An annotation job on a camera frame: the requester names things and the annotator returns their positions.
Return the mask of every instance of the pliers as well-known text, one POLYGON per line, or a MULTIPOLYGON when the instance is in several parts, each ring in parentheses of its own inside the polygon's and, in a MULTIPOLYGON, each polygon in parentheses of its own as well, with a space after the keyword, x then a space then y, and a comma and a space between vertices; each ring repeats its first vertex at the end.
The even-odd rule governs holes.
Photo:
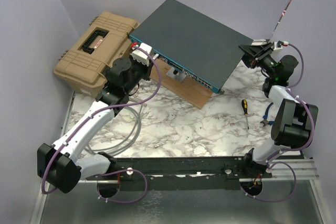
POLYGON ((268 117, 268 111, 269 109, 272 107, 273 103, 270 103, 270 105, 267 106, 266 111, 265 111, 265 115, 262 117, 263 120, 260 123, 263 123, 263 127, 265 127, 266 125, 273 125, 274 121, 267 121, 267 117, 268 117))

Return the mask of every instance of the gray cable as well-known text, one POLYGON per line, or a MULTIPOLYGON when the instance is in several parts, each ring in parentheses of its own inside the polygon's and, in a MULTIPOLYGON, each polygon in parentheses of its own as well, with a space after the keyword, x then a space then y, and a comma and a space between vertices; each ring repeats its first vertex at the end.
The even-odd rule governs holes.
POLYGON ((92 155, 96 155, 97 152, 105 151, 106 153, 108 153, 110 155, 113 155, 113 156, 116 156, 116 155, 118 155, 118 154, 126 151, 137 140, 137 138, 140 135, 141 125, 142 125, 141 124, 141 111, 142 111, 142 107, 143 106, 141 105, 139 112, 137 112, 132 107, 125 107, 125 109, 131 111, 134 114, 134 116, 136 118, 136 122, 135 122, 134 127, 131 130, 130 134, 123 141, 121 141, 120 143, 118 143, 118 144, 116 144, 116 145, 114 145, 112 147, 102 148, 102 149, 94 149, 94 150, 89 145, 87 145, 87 148, 85 148, 85 150, 88 153, 92 154, 92 155), (123 147, 115 150, 116 147, 122 145, 123 143, 125 143, 131 137, 131 135, 133 134, 135 128, 136 128, 136 132, 135 132, 134 137, 131 139, 131 141, 128 144, 126 144, 125 146, 123 146, 123 147))

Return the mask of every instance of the wooden board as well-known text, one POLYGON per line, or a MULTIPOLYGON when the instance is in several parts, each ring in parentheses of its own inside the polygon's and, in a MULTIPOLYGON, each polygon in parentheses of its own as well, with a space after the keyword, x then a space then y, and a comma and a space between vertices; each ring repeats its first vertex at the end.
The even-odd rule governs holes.
MULTIPOLYGON (((182 82, 178 82, 166 75, 171 69, 167 63, 162 60, 157 60, 159 65, 162 81, 161 85, 177 94, 182 99, 191 103, 198 109, 201 109, 212 95, 212 91, 199 84, 198 82, 186 77, 182 82)), ((155 67, 152 68, 151 78, 158 81, 158 72, 155 67)))

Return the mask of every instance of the tan plastic case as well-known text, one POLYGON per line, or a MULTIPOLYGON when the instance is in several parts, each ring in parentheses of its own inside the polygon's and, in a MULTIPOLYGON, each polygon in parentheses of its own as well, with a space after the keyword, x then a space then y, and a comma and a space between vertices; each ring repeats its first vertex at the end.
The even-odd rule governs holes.
POLYGON ((103 12, 63 54, 54 73, 76 92, 95 98, 106 83, 102 74, 105 67, 112 67, 115 59, 129 55, 131 41, 128 35, 138 25, 134 19, 103 12))

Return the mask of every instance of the marble surface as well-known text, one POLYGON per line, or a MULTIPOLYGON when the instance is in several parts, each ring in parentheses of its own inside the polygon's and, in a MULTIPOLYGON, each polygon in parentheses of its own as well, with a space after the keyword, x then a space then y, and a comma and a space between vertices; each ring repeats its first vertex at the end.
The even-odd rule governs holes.
MULTIPOLYGON (((190 157, 244 155, 270 137, 271 126, 262 127, 260 121, 270 100, 261 90, 265 77, 259 69, 248 69, 240 62, 224 84, 225 94, 213 94, 199 110, 171 91, 161 87, 158 94, 142 109, 142 129, 136 142, 117 157, 190 157), (248 102, 249 127, 241 105, 248 102)), ((142 81, 132 99, 140 101, 156 88, 154 81, 142 81)), ((88 111, 93 99, 76 94, 68 129, 88 111)), ((273 105, 269 119, 278 108, 273 105)), ((134 126, 135 118, 122 110, 92 139, 94 149, 119 143, 134 126)), ((88 156, 83 151, 81 157, 88 156)))

